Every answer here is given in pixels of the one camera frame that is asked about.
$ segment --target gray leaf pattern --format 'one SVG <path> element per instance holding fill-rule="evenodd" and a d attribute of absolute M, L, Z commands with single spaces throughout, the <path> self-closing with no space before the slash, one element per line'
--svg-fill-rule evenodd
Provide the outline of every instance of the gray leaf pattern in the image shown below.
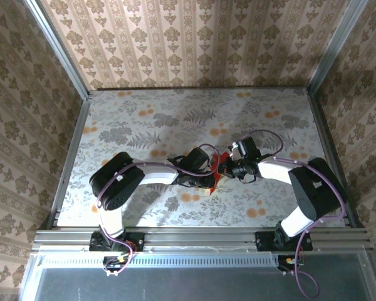
<path fill-rule="evenodd" d="M 214 115 L 214 112 L 210 109 L 204 110 L 203 108 L 201 111 L 199 110 L 191 110 L 185 117 L 185 121 L 191 121 L 191 122 L 197 122 L 197 123 L 205 123 L 208 119 L 212 119 L 213 117 L 216 117 Z"/>
<path fill-rule="evenodd" d="M 118 127 L 101 132 L 99 139 L 106 143 L 115 142 L 117 145 L 122 145 L 128 142 L 127 135 L 131 135 L 131 133 L 132 131 L 129 127 Z"/>
<path fill-rule="evenodd" d="M 156 127 L 175 127 L 179 123 L 177 118 L 173 118 L 173 116 L 163 113 L 155 114 L 153 119 L 156 119 L 156 121 L 153 123 Z"/>
<path fill-rule="evenodd" d="M 156 135 L 156 133 L 149 133 L 146 132 L 146 134 L 139 133 L 133 137 L 127 145 L 132 147 L 138 147 L 140 148 L 149 148 L 153 144 L 158 144 L 161 142 L 161 139 L 159 135 Z"/>
<path fill-rule="evenodd" d="M 91 97 L 58 226 L 99 223 L 92 210 L 96 199 L 89 178 L 121 151 L 138 160 L 164 162 L 202 143 L 224 152 L 249 131 L 269 129 L 284 140 L 281 157 L 307 161 L 324 156 L 304 89 L 100 91 Z M 269 133 L 252 137 L 262 154 L 279 147 Z M 1 177 L 4 171 L 0 166 Z M 42 203 L 46 197 L 41 196 Z M 275 226 L 295 207 L 292 188 L 274 180 L 242 185 L 222 178 L 212 195 L 208 189 L 149 184 L 139 186 L 124 205 L 123 222 L 125 226 Z M 16 228 L 17 224 L 10 224 L 13 235 L 35 231 L 30 225 Z"/>

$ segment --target wall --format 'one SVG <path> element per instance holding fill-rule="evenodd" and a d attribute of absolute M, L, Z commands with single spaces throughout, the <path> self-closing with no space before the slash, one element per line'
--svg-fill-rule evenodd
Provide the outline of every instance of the wall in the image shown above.
<path fill-rule="evenodd" d="M 89 89 L 306 86 L 345 0 L 42 0 Z"/>
<path fill-rule="evenodd" d="M 376 249 L 376 1 L 318 91 L 358 215 Z"/>
<path fill-rule="evenodd" d="M 80 104 L 22 1 L 0 0 L 0 300 L 16 297 Z"/>

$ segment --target red object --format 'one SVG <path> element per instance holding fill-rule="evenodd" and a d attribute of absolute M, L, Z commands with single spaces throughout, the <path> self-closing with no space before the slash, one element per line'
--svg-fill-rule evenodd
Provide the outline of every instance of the red object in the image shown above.
<path fill-rule="evenodd" d="M 220 155 L 220 162 L 219 162 L 219 164 L 222 164 L 227 158 L 229 157 L 229 153 L 228 152 L 225 152 L 225 153 L 223 153 L 222 155 Z M 213 158 L 214 158 L 214 163 L 212 164 L 212 168 L 211 168 L 211 170 L 213 170 L 214 168 L 216 168 L 216 164 L 217 164 L 217 155 L 213 155 Z M 214 187 L 212 187 L 211 188 L 211 193 L 210 194 L 212 194 L 213 193 L 213 191 L 216 189 L 216 186 L 217 186 L 217 184 L 218 184 L 218 182 L 219 182 L 219 180 L 220 180 L 220 178 L 221 178 L 221 175 L 217 172 L 217 171 L 215 171 L 214 172 L 214 178 L 216 179 L 216 181 L 215 181 L 215 183 L 214 183 Z"/>

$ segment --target cable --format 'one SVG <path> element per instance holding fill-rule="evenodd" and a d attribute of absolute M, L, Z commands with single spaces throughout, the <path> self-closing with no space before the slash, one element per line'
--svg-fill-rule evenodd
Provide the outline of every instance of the cable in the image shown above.
<path fill-rule="evenodd" d="M 189 186 L 189 185 L 185 185 L 185 184 L 182 184 L 182 183 L 179 183 L 180 186 L 184 186 L 184 187 L 188 187 L 188 188 L 192 188 L 193 186 Z"/>
<path fill-rule="evenodd" d="M 254 178 L 253 180 L 249 181 L 249 182 L 243 182 L 243 180 L 239 179 L 239 181 L 243 184 L 251 184 L 253 183 L 254 181 L 256 181 L 256 178 Z"/>
<path fill-rule="evenodd" d="M 278 154 L 279 152 L 281 152 L 283 150 L 283 148 L 284 148 L 284 141 L 283 141 L 283 139 L 280 137 L 280 135 L 278 135 L 277 133 L 273 132 L 272 130 L 264 130 L 264 129 L 252 130 L 248 134 L 246 134 L 244 137 L 242 137 L 241 140 L 246 139 L 251 134 L 258 133 L 258 132 L 270 133 L 270 134 L 274 135 L 275 137 L 277 137 L 277 139 L 280 141 L 280 144 L 281 144 L 280 148 L 277 151 L 275 151 L 274 153 L 272 153 L 272 156 L 275 156 L 276 154 Z"/>
<path fill-rule="evenodd" d="M 137 252 L 137 250 L 138 250 L 137 245 L 135 243 L 133 243 L 132 241 L 130 241 L 130 240 L 126 240 L 125 242 L 128 243 L 131 246 L 131 248 L 133 246 L 132 250 L 133 250 L 133 253 L 135 254 Z"/>
<path fill-rule="evenodd" d="M 183 172 L 185 174 L 189 174 L 190 176 L 195 176 L 195 177 L 206 177 L 206 176 L 210 176 L 211 174 L 214 174 L 219 169 L 219 164 L 220 164 L 220 160 L 221 160 L 220 153 L 217 150 L 217 148 L 214 147 L 211 144 L 203 143 L 203 144 L 201 144 L 199 146 L 199 148 L 201 148 L 203 146 L 209 146 L 209 147 L 211 147 L 214 150 L 214 152 L 216 153 L 216 155 L 217 155 L 217 164 L 216 164 L 216 167 L 213 169 L 213 171 L 209 171 L 209 172 L 204 172 L 204 173 L 198 174 L 198 173 L 195 173 L 195 172 L 187 171 L 185 169 L 182 169 L 180 167 L 174 166 L 172 164 L 166 164 L 166 163 L 161 163 L 161 162 L 135 162 L 135 163 L 131 163 L 131 164 L 125 166 L 123 169 L 121 169 L 118 173 L 116 173 L 106 183 L 105 187 L 103 187 L 102 191 L 100 191 L 100 193 L 98 195 L 98 198 L 97 198 L 97 208 L 100 209 L 102 207 L 102 202 L 101 202 L 102 196 L 106 192 L 106 190 L 110 187 L 110 185 L 113 184 L 113 182 L 117 179 L 117 177 L 120 176 L 120 175 L 122 175 L 125 171 L 127 171 L 128 169 L 130 169 L 131 167 L 134 167 L 134 166 L 152 165 L 152 166 L 169 167 L 171 169 L 175 169 L 176 171 L 180 171 L 180 172 Z"/>
<path fill-rule="evenodd" d="M 302 260 L 303 260 L 303 263 L 305 264 L 305 252 L 303 251 L 302 246 L 300 248 L 300 251 L 302 252 Z"/>
<path fill-rule="evenodd" d="M 102 220 L 102 216 L 99 214 L 99 218 L 100 218 L 100 223 L 101 225 L 103 225 L 103 220 Z M 132 254 L 133 254 L 133 250 L 131 248 L 131 246 L 128 244 L 128 243 L 125 243 L 124 241 L 121 241 L 121 240 L 116 240 L 115 238 L 112 238 L 106 231 L 106 229 L 102 226 L 102 230 L 103 230 L 103 233 L 105 234 L 105 236 L 115 242 L 115 243 L 119 243 L 123 246 L 126 246 L 128 248 L 128 260 L 126 262 L 126 264 L 124 264 L 123 267 L 121 267 L 118 271 L 115 272 L 116 275 L 118 275 L 119 273 L 121 273 L 122 271 L 124 271 L 126 269 L 126 267 L 130 264 L 131 260 L 132 260 Z M 105 265 L 105 270 L 107 269 L 107 266 L 110 264 L 112 260 L 108 260 L 106 262 L 106 265 Z"/>
<path fill-rule="evenodd" d="M 317 221 L 315 221 L 314 223 L 312 223 L 311 225 L 309 225 L 301 234 L 300 236 L 300 239 L 298 240 L 298 244 L 296 246 L 296 250 L 295 250 L 295 264 L 294 264 L 294 275 L 295 275 L 295 280 L 296 280 L 296 284 L 298 286 L 298 288 L 300 289 L 301 293 L 308 299 L 313 299 L 313 298 L 316 298 L 318 295 L 319 295 L 319 285 L 317 283 L 317 281 L 308 273 L 306 272 L 303 272 L 303 271 L 298 271 L 298 265 L 296 264 L 298 262 L 298 256 L 299 256 L 299 253 L 300 253 L 300 248 L 301 248 L 301 244 L 302 244 L 302 241 L 303 241 L 303 238 L 305 237 L 305 235 L 313 228 L 315 227 L 318 223 L 323 223 L 326 219 L 342 219 L 344 216 L 345 216 L 345 203 L 344 203 L 344 200 L 343 198 L 341 197 L 341 194 L 338 192 L 337 188 L 329 181 L 329 179 L 327 179 L 327 177 L 325 177 L 320 171 L 318 171 L 317 169 L 309 166 L 307 163 L 304 163 L 304 162 L 300 162 L 300 161 L 297 161 L 297 160 L 290 160 L 290 159 L 282 159 L 282 158 L 277 158 L 275 156 L 273 156 L 273 159 L 276 161 L 276 162 L 282 162 L 282 163 L 288 163 L 288 164 L 294 164 L 294 165 L 299 165 L 299 166 L 303 166 L 307 169 L 309 169 L 310 171 L 312 171 L 313 173 L 315 173 L 322 181 L 324 181 L 328 187 L 333 191 L 334 195 L 336 196 L 336 198 L 338 199 L 338 202 L 340 203 L 340 206 L 341 206 L 341 209 L 342 209 L 342 212 L 341 214 L 337 215 L 337 216 L 326 216 L 324 218 L 320 218 L 318 219 Z M 314 296 L 309 296 L 307 293 L 305 293 L 305 291 L 303 290 L 302 286 L 301 286 L 301 282 L 300 282 L 300 279 L 298 277 L 298 274 L 303 274 L 305 276 L 307 276 L 308 278 L 310 278 L 310 280 L 312 280 L 312 282 L 315 284 L 315 287 L 316 287 L 316 294 Z"/>

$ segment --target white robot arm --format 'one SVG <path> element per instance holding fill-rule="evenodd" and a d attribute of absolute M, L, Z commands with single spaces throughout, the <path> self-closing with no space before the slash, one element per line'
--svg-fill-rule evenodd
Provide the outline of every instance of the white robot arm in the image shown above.
<path fill-rule="evenodd" d="M 126 152 L 119 153 L 90 179 L 94 195 L 102 194 L 99 208 L 102 226 L 112 238 L 124 233 L 122 205 L 139 185 L 160 183 L 186 186 L 188 183 L 192 187 L 211 188 L 217 184 L 217 175 L 237 177 L 242 180 L 245 175 L 250 174 L 254 176 L 254 180 L 274 179 L 293 186 L 298 207 L 278 223 L 276 235 L 280 241 L 288 241 L 297 236 L 316 220 L 340 206 L 332 190 L 319 177 L 304 167 L 293 167 L 291 164 L 276 162 L 271 155 L 262 156 L 252 138 L 233 143 L 230 153 L 225 153 L 221 157 L 224 160 L 219 164 L 215 174 L 193 176 L 192 172 L 199 174 L 209 163 L 207 154 L 195 148 L 186 157 L 179 156 L 164 163 L 152 163 L 155 166 L 151 163 L 133 166 L 122 176 L 117 177 L 107 189 L 103 189 L 122 168 L 139 162 Z M 340 183 L 323 159 L 316 158 L 308 164 L 318 169 L 334 184 L 340 194 L 344 195 Z"/>

